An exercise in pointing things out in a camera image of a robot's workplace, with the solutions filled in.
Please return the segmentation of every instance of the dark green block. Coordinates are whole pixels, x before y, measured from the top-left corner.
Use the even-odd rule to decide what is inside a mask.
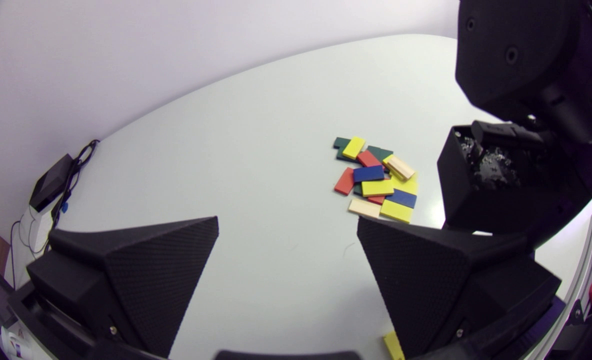
[[[349,144],[350,139],[346,139],[344,137],[337,137],[334,140],[334,149],[339,149],[342,148],[343,150],[345,150],[345,148],[347,148],[347,144]]]
[[[337,160],[342,160],[344,162],[350,162],[350,163],[355,163],[355,164],[360,164],[361,163],[357,159],[350,159],[349,157],[346,157],[345,155],[343,155],[343,151],[344,150],[345,150],[344,147],[338,148],[338,152],[336,153],[336,159]]]
[[[358,196],[363,196],[363,185],[360,182],[356,182],[353,185],[353,193]]]
[[[380,155],[382,159],[380,157],[376,157],[376,159],[378,159],[380,162],[383,162],[383,159],[389,157],[389,155],[392,155],[393,153],[394,151],[392,150],[385,150],[384,148],[381,148]]]
[[[389,155],[392,155],[394,153],[394,151],[390,151],[390,150],[385,150],[383,148],[380,147],[376,147],[376,146],[367,146],[367,151],[369,151],[372,155],[374,155],[374,158],[378,159],[379,162],[383,162],[383,159],[389,157]],[[389,174],[390,173],[390,169],[385,168],[385,174]]]
[[[376,147],[376,146],[367,146],[367,151],[369,151],[372,155],[374,155],[374,157],[376,159],[378,159],[378,161],[383,161],[380,158],[381,155],[381,148],[380,147]]]

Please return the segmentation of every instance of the white wall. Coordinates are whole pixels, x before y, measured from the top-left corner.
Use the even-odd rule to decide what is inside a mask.
[[[458,6],[458,0],[0,0],[0,234],[7,237],[24,212],[37,178],[94,138],[289,55],[392,34],[456,37]]]

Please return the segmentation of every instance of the red block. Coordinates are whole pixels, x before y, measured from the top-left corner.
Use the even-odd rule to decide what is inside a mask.
[[[385,201],[385,196],[370,196],[367,198],[367,201],[370,203],[383,205],[383,201]]]
[[[344,169],[344,171],[342,172],[342,175],[338,179],[338,182],[336,183],[334,190],[339,192],[340,194],[344,194],[345,196],[348,196],[349,193],[352,191],[353,187],[354,187],[354,169],[351,167],[348,167],[348,168]]]
[[[364,167],[382,166],[382,168],[385,169],[385,166],[383,166],[383,164],[381,164],[381,162],[378,161],[369,150],[359,153],[358,156],[356,156],[356,160],[358,160]]]

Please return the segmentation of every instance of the white table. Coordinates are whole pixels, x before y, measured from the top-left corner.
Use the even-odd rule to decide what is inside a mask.
[[[335,160],[332,143],[360,136],[393,150],[419,173],[412,223],[442,226],[436,160],[448,130],[495,121],[470,105],[455,66],[454,39],[399,35],[211,84],[104,139],[59,228],[218,215],[220,235],[172,359],[207,360],[229,349],[355,350],[386,360],[382,336],[392,322],[356,237],[358,217],[346,211],[350,197],[333,191],[348,162]]]

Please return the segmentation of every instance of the bolt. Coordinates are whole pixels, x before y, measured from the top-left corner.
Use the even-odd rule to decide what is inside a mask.
[[[474,27],[476,27],[476,20],[473,17],[470,17],[469,20],[467,20],[467,30],[472,32]]]
[[[504,61],[506,61],[508,65],[516,64],[518,61],[518,48],[515,46],[507,48],[507,51],[504,54]]]

